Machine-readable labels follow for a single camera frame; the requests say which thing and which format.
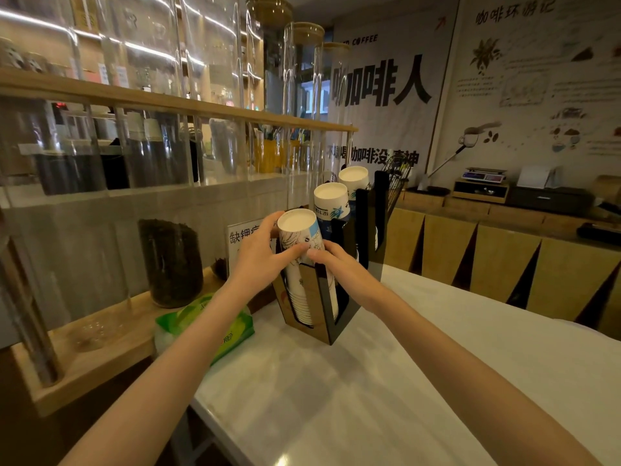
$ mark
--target white counter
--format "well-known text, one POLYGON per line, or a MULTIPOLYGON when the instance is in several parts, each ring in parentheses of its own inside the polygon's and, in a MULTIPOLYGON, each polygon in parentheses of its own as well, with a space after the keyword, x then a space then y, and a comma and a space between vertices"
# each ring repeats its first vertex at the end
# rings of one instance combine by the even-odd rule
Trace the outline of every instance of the white counter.
MULTIPOLYGON (((520 388, 603 464, 621 463, 621 343, 384 266, 384 284, 520 388)), ((239 464, 492 465, 388 329, 363 309, 331 347, 276 303, 192 407, 239 464)))

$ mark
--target person's right hand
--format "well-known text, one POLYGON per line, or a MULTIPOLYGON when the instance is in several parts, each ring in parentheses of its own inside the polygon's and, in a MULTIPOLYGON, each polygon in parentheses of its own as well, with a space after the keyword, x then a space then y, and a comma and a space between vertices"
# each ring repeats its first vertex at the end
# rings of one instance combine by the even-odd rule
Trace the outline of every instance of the person's right hand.
POLYGON ((334 242, 324 240, 326 250, 310 249, 306 253, 315 263, 322 263, 337 278, 347 294, 368 311, 374 313, 389 291, 365 267, 334 242))

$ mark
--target person's left hand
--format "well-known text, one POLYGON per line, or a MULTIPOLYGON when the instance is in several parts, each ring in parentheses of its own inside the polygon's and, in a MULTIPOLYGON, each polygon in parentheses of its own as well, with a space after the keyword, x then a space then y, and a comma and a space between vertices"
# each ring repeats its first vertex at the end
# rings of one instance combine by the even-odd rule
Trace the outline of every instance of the person's left hand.
POLYGON ((308 243, 298 243, 281 253, 272 253, 269 240, 278 237, 278 227, 275 227, 275 223, 283 214, 284 211, 270 214, 263 219, 256 231, 242 241, 237 264, 229 281, 249 299, 265 289, 285 266, 309 249, 308 243))

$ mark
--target forearm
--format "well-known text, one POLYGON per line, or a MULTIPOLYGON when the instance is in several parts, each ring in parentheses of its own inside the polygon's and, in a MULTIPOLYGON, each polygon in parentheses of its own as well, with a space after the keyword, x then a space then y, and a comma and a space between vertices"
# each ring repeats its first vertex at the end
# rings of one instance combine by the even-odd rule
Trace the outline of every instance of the forearm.
POLYGON ((500 465, 596 465, 597 460, 501 375, 388 291, 374 312, 500 465))
POLYGON ((227 282, 197 320, 105 412, 61 464, 155 464, 247 299, 238 285, 227 282))

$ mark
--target hand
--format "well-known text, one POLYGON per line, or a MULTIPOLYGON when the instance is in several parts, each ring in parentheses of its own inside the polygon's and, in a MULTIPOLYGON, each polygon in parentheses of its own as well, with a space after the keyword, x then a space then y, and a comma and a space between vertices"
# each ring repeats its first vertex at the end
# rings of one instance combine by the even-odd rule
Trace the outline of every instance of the hand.
POLYGON ((229 277, 235 287, 250 300, 265 289, 283 268, 309 249, 308 243, 298 243, 288 250, 274 254, 269 240, 278 237, 276 221, 284 211, 270 214, 259 228, 242 241, 235 270, 229 277))
POLYGON ((324 264, 345 288, 347 294, 359 305, 375 313, 389 289, 377 281, 339 244, 329 240, 324 240, 323 244, 326 250, 311 249, 307 253, 308 258, 315 263, 324 264))

